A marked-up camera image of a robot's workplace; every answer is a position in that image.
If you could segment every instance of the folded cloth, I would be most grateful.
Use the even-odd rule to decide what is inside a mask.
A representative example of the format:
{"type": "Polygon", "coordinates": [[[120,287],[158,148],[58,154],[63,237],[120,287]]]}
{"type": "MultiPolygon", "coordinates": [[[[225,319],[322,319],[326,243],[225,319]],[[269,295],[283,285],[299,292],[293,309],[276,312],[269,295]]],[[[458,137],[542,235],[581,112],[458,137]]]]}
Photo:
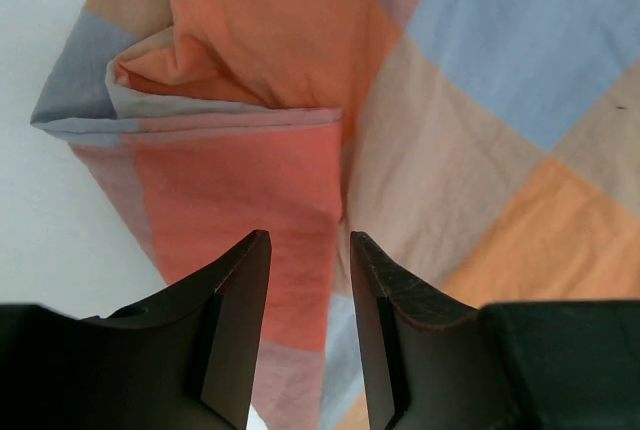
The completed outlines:
{"type": "Polygon", "coordinates": [[[352,230],[472,305],[640,295],[639,36],[639,0],[88,0],[32,121],[168,283],[271,231],[253,404],[356,428],[352,230]]]}

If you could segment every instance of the orange square patch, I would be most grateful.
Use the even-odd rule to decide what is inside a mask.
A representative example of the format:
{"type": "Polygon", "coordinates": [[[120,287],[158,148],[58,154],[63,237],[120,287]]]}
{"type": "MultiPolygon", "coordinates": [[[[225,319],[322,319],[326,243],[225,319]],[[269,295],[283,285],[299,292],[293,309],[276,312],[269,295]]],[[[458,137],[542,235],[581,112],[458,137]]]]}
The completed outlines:
{"type": "Polygon", "coordinates": [[[548,158],[442,287],[465,303],[640,295],[640,222],[548,158]]]}

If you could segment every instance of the black plastic part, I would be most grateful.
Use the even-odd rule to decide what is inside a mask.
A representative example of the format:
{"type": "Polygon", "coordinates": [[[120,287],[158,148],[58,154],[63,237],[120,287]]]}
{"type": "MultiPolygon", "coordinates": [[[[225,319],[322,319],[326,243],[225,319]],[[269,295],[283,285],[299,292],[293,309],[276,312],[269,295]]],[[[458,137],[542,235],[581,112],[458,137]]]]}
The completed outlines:
{"type": "Polygon", "coordinates": [[[475,310],[351,245],[372,429],[640,429],[640,301],[475,310]]]}
{"type": "Polygon", "coordinates": [[[245,428],[270,255],[253,232],[106,319],[0,306],[0,427],[245,428]]]}

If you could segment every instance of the fabric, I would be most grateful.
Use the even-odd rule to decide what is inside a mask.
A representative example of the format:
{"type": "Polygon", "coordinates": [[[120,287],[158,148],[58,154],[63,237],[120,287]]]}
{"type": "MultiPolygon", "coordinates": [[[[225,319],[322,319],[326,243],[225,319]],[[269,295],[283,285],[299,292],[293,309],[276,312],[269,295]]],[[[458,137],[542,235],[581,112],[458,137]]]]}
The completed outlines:
{"type": "Polygon", "coordinates": [[[639,0],[87,0],[32,121],[168,283],[269,230],[253,405],[365,428],[349,233],[476,306],[637,297],[639,89],[639,0]]]}

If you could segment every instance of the white surface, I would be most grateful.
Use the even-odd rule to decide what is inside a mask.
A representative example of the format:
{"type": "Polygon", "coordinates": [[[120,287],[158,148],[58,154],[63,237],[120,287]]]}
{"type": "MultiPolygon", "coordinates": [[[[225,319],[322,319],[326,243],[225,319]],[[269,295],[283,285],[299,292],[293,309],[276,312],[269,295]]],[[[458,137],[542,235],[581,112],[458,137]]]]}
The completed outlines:
{"type": "Polygon", "coordinates": [[[84,0],[0,0],[0,302],[109,314],[163,287],[66,144],[29,126],[84,0]]]}

